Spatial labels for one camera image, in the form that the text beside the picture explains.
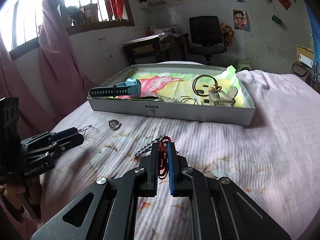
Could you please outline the thin silver bangles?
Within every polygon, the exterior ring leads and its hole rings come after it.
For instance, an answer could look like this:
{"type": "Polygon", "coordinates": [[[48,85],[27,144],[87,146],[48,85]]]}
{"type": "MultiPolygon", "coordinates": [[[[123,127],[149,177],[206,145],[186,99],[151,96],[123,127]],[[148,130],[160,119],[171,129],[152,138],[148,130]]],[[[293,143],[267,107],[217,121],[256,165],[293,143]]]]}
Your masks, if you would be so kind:
{"type": "Polygon", "coordinates": [[[91,127],[92,127],[92,125],[85,126],[85,127],[81,128],[81,129],[78,129],[78,132],[79,132],[81,135],[85,136],[86,131],[87,131],[88,129],[90,129],[91,127]]]}

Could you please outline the beige hair claw clip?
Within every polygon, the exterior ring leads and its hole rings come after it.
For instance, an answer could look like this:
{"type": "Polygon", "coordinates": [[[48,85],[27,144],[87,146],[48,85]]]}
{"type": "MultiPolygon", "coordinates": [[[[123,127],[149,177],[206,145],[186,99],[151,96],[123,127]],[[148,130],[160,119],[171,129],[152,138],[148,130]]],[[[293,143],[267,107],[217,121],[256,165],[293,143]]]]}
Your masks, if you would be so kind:
{"type": "Polygon", "coordinates": [[[233,107],[235,105],[235,97],[237,96],[237,93],[238,89],[234,86],[230,86],[227,93],[221,89],[210,87],[208,90],[209,105],[233,107]]]}

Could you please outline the blue smart watch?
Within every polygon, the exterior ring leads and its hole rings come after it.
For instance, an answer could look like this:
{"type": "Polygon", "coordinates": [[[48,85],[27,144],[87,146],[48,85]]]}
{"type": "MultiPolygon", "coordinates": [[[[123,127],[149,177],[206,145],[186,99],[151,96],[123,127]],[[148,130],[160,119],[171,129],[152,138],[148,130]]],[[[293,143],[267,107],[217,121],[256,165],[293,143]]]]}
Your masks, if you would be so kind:
{"type": "Polygon", "coordinates": [[[138,79],[128,78],[124,82],[120,82],[108,87],[95,87],[89,91],[89,96],[92,98],[112,96],[131,96],[138,97],[141,94],[142,84],[138,79]]]}

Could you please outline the pink curtain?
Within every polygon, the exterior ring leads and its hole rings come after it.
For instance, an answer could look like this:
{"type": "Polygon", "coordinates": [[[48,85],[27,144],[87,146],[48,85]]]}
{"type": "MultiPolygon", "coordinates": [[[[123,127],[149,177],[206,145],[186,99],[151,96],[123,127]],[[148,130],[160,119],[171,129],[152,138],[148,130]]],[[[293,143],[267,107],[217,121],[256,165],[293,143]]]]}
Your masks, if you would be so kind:
{"type": "Polygon", "coordinates": [[[18,131],[23,139],[46,132],[87,100],[91,82],[81,74],[63,20],[57,10],[60,0],[43,0],[43,22],[39,36],[39,53],[34,60],[15,64],[1,44],[1,97],[18,97],[20,119],[18,131]],[[52,104],[50,115],[31,91],[31,74],[43,83],[40,90],[52,104]]]}

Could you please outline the silver bangles in box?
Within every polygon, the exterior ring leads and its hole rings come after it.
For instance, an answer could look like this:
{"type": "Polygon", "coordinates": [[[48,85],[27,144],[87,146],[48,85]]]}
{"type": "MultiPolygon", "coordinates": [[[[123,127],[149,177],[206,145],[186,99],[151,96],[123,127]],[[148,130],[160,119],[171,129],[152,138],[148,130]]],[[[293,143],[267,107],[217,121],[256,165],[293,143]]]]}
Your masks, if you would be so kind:
{"type": "Polygon", "coordinates": [[[193,98],[191,96],[180,96],[177,98],[177,101],[180,103],[188,103],[191,102],[192,105],[203,105],[203,102],[197,98],[193,98]]]}

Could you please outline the colourful paper liner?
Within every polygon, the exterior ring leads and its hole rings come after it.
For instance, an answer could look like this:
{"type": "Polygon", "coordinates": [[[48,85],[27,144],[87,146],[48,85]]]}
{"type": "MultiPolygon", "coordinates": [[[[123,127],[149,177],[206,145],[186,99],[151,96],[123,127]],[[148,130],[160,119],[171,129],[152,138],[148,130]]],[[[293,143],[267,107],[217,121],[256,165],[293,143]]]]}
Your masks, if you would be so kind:
{"type": "Polygon", "coordinates": [[[138,79],[142,84],[141,94],[138,97],[117,96],[118,99],[142,99],[163,102],[174,102],[180,96],[191,96],[209,106],[208,90],[210,87],[228,92],[230,86],[238,89],[235,97],[236,108],[251,108],[249,95],[241,87],[233,66],[227,67],[220,74],[206,74],[200,70],[199,74],[184,74],[172,72],[145,72],[133,70],[126,78],[138,79]]]}

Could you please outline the pink bed sheet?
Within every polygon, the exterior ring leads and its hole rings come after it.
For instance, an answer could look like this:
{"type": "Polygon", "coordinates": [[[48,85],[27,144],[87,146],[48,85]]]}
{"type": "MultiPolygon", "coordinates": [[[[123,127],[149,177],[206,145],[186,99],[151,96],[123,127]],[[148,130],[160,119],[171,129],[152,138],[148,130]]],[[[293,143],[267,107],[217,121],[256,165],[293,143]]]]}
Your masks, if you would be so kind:
{"type": "Polygon", "coordinates": [[[41,224],[98,177],[135,168],[133,155],[165,134],[190,166],[231,178],[292,239],[319,239],[319,94],[291,74],[243,71],[256,106],[249,126],[97,112],[88,102],[56,127],[86,131],[84,143],[42,176],[41,224]]]}

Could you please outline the family cartoon sticker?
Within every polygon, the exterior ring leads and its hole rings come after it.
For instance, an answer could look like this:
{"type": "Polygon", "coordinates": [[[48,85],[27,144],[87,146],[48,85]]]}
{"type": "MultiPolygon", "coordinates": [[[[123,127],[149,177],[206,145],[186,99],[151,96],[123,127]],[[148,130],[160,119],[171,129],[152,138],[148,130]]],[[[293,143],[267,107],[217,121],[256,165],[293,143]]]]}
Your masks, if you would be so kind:
{"type": "Polygon", "coordinates": [[[222,33],[223,44],[227,44],[230,47],[233,44],[235,38],[235,30],[228,24],[221,23],[220,29],[222,33]]]}

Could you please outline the barred window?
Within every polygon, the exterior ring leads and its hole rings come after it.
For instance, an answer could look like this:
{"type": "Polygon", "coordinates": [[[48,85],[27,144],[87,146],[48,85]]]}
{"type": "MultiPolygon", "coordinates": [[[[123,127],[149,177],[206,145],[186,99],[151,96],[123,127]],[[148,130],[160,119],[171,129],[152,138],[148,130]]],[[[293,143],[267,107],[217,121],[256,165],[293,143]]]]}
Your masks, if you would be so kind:
{"type": "MultiPolygon", "coordinates": [[[[7,51],[37,41],[43,0],[1,0],[1,37],[7,51]]],[[[129,0],[59,0],[57,10],[70,34],[135,25],[129,0]]]]}

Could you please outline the brown patterned handbag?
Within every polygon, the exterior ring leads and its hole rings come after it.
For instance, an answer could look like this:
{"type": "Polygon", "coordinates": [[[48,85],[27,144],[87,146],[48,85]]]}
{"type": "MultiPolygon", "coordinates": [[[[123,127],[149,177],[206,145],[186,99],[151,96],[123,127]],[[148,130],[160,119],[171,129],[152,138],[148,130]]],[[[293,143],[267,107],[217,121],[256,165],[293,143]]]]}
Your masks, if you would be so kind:
{"type": "Polygon", "coordinates": [[[308,85],[311,84],[311,69],[300,61],[295,61],[291,66],[291,74],[299,77],[308,85]]]}

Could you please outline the cartoon poster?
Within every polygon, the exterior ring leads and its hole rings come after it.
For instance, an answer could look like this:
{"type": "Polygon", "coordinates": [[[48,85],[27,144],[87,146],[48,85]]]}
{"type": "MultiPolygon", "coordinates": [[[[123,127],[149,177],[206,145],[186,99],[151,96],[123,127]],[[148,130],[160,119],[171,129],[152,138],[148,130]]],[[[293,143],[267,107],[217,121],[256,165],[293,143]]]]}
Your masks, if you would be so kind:
{"type": "Polygon", "coordinates": [[[234,29],[248,31],[248,20],[244,10],[233,9],[234,29]]]}

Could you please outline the blue dotted fabric wardrobe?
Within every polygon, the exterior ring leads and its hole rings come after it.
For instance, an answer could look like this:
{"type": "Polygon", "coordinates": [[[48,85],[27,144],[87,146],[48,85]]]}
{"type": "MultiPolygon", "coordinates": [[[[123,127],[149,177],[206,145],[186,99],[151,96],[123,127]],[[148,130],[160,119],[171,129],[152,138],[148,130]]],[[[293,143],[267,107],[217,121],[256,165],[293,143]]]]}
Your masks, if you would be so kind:
{"type": "Polygon", "coordinates": [[[319,63],[320,63],[320,25],[319,20],[317,20],[316,15],[312,12],[311,8],[304,2],[309,21],[311,26],[311,37],[313,44],[313,64],[312,64],[312,79],[311,87],[319,93],[319,63]]]}

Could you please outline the cardboard box by wall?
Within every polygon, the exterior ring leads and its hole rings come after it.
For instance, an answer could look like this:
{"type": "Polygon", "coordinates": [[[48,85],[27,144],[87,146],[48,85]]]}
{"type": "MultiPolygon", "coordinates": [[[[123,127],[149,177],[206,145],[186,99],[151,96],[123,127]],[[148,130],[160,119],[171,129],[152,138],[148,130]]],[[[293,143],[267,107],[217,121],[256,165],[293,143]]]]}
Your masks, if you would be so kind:
{"type": "Polygon", "coordinates": [[[313,51],[309,48],[296,45],[297,61],[302,62],[309,68],[313,67],[313,51]]]}

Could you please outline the green pouch on wall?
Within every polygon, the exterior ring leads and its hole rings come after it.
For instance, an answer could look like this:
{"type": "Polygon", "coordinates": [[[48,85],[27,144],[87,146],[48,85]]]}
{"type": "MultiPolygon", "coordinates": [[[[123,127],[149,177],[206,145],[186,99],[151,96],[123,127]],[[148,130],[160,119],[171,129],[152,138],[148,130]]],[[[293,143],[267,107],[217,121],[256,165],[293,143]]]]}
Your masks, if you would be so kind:
{"type": "Polygon", "coordinates": [[[272,15],[272,21],[278,25],[283,24],[282,20],[279,17],[277,17],[276,15],[272,15]]]}

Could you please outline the red paper on wall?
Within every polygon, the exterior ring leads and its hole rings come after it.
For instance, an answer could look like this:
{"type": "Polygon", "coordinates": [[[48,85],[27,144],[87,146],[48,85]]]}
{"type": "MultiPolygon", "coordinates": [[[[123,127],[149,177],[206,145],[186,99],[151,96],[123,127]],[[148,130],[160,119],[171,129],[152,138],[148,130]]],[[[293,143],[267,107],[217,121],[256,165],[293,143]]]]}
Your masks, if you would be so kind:
{"type": "Polygon", "coordinates": [[[292,5],[290,0],[278,0],[278,1],[284,7],[285,10],[288,10],[292,5]]]}

